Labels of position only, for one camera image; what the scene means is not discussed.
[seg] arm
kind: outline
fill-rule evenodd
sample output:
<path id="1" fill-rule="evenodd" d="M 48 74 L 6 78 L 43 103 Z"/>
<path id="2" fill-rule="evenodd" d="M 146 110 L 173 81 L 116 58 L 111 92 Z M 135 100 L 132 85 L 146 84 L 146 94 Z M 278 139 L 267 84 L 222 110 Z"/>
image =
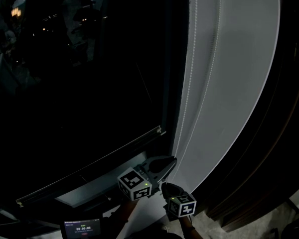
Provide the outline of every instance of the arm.
<path id="1" fill-rule="evenodd" d="M 109 237 L 116 238 L 121 230 L 123 229 L 125 223 L 128 222 L 128 219 L 136 207 L 138 200 L 135 201 L 123 201 L 121 206 L 110 216 L 109 219 Z"/>
<path id="2" fill-rule="evenodd" d="M 181 225 L 181 229 L 183 230 L 184 237 L 186 239 L 203 239 L 203 237 L 201 237 L 200 234 L 193 227 L 187 216 L 179 218 L 179 222 Z"/>

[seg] digital screen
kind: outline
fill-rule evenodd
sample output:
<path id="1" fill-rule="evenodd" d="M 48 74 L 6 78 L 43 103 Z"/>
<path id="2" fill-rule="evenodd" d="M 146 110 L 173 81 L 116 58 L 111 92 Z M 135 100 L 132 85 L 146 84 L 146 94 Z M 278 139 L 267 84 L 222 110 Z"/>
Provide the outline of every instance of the digital screen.
<path id="1" fill-rule="evenodd" d="M 65 221 L 64 227 L 68 239 L 89 238 L 101 234 L 100 219 Z"/>

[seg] device screen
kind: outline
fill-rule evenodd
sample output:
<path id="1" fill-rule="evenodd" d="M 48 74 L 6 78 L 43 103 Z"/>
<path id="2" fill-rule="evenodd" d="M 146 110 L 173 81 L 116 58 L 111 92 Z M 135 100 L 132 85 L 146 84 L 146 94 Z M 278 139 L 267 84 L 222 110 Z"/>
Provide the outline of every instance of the device screen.
<path id="1" fill-rule="evenodd" d="M 68 239 L 89 238 L 101 234 L 100 219 L 87 221 L 65 221 L 64 227 Z"/>

